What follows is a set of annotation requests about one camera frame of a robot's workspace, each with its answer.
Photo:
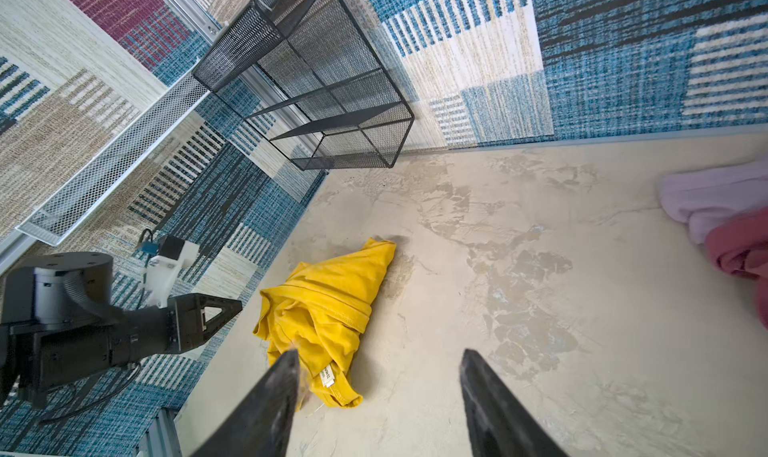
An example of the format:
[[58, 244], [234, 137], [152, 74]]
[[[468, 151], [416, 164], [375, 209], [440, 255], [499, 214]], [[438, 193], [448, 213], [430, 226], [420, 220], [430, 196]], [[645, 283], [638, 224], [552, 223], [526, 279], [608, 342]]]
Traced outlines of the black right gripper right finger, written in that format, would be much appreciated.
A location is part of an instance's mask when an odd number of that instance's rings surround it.
[[566, 457], [477, 351], [464, 351], [459, 374], [474, 456]]

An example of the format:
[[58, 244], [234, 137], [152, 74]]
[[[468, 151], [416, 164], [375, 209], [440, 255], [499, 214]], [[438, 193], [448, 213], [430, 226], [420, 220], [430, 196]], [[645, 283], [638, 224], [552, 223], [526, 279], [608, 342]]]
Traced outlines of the yellow printed t-shirt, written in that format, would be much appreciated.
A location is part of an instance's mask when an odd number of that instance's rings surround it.
[[268, 344], [268, 363], [297, 351], [309, 390], [330, 408], [363, 402], [348, 374], [396, 249], [370, 239], [356, 252], [301, 262], [283, 284], [260, 292], [253, 334]]

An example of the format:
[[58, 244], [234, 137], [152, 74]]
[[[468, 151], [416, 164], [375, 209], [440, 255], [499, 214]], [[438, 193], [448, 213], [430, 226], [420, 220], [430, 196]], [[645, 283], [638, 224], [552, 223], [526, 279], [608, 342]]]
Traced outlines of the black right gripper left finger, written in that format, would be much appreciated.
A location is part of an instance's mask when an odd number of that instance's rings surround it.
[[300, 383], [298, 352], [281, 355], [196, 456], [284, 456]]

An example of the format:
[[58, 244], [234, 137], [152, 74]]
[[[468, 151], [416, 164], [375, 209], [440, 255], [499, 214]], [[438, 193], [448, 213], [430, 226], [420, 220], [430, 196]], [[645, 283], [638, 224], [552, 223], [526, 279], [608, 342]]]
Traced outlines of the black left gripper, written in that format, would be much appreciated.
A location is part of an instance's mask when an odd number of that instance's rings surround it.
[[129, 311], [109, 328], [110, 360], [141, 361], [191, 351], [207, 343], [242, 310], [237, 299], [196, 293], [171, 297], [164, 308]]

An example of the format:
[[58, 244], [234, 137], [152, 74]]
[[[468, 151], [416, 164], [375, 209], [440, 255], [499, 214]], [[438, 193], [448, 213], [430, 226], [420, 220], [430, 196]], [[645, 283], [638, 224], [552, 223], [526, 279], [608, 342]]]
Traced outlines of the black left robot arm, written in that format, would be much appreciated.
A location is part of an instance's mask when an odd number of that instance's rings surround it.
[[48, 394], [109, 369], [207, 343], [243, 309], [192, 293], [165, 308], [111, 304], [113, 258], [69, 252], [34, 256], [6, 277], [1, 308], [1, 395], [42, 409]]

